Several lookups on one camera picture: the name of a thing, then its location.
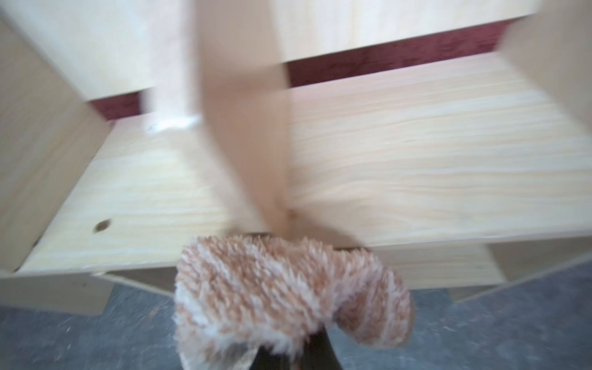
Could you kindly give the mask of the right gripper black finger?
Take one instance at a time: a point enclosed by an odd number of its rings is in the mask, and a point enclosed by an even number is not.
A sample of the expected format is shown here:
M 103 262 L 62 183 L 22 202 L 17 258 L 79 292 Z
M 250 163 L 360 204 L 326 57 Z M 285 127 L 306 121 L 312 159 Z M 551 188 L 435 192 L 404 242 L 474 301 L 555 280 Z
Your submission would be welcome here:
M 261 347 L 250 370 L 343 370 L 326 328 L 315 333 L 305 342 L 303 353 L 295 359 L 287 355 L 273 355 Z

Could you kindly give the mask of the fluffy beige pink cloth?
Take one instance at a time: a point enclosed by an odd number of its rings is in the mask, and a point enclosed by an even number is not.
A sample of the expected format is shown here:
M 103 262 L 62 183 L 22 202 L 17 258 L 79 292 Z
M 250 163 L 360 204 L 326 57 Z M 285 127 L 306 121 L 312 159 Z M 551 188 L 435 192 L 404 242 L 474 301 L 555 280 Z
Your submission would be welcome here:
M 331 325 L 395 348 L 415 321 L 408 288 L 376 255 L 308 238 L 200 237 L 177 263 L 174 303 L 186 369 L 235 368 L 259 348 L 294 361 Z

